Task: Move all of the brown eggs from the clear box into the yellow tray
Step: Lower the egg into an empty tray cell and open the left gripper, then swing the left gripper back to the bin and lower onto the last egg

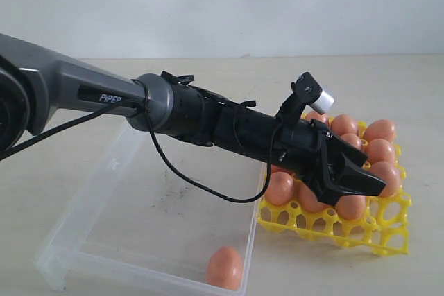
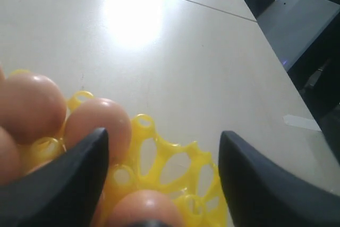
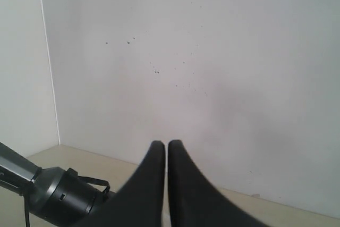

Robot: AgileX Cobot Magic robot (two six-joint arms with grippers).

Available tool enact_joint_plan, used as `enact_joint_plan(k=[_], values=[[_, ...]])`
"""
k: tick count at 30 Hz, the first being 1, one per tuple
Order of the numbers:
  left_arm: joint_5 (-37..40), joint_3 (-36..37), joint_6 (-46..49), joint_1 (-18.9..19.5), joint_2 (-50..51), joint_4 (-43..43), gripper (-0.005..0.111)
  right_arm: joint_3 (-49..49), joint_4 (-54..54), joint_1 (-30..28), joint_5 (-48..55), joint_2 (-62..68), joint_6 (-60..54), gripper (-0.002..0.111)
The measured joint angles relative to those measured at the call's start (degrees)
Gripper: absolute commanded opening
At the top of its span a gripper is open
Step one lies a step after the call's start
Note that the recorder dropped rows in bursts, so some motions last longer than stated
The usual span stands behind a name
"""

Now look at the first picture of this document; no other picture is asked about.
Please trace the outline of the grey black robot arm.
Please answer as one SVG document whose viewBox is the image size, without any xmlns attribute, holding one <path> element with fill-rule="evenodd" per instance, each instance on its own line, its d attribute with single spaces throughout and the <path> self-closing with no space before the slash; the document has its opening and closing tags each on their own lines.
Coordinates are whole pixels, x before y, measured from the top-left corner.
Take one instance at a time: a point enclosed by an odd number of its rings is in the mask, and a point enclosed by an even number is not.
<svg viewBox="0 0 444 296">
<path fill-rule="evenodd" d="M 104 114 L 126 118 L 152 137 L 164 134 L 224 150 L 299 175 L 319 202 L 378 196 L 386 182 L 364 169 L 365 153 L 306 107 L 329 110 L 333 98 L 310 73 L 291 83 L 273 116 L 255 101 L 237 103 L 194 85 L 191 75 L 146 73 L 129 80 L 24 40 L 1 36 L 1 158 Z"/>
</svg>

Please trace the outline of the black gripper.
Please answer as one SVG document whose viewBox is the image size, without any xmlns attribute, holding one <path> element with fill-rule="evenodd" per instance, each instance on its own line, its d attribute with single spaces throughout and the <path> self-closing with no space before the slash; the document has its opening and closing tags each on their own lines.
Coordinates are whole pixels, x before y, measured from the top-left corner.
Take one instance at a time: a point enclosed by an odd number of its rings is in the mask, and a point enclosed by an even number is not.
<svg viewBox="0 0 444 296">
<path fill-rule="evenodd" d="M 367 155 L 334 134 L 321 121 L 299 120 L 278 130 L 278 164 L 296 173 L 319 202 L 337 204 L 343 196 L 379 196 L 386 182 L 364 168 Z"/>
</svg>

